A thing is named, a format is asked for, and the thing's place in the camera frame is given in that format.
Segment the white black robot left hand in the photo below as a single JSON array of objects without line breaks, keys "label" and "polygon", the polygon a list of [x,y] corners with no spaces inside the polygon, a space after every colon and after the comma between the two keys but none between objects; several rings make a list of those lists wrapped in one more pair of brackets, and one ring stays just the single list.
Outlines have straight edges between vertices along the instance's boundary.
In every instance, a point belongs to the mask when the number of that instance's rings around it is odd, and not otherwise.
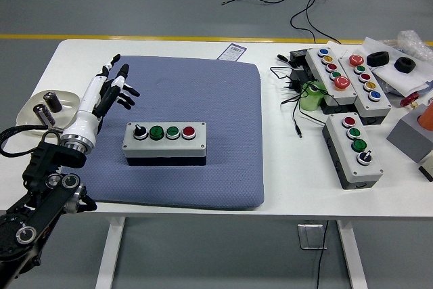
[{"label": "white black robot left hand", "polygon": [[139,97],[139,93],[126,83],[129,65],[123,64],[116,77],[109,78],[111,69],[120,58],[121,55],[115,55],[92,78],[76,112],[75,121],[62,134],[63,143],[81,142],[94,146],[99,124],[112,105],[118,102],[127,110],[135,105],[132,97]]}]

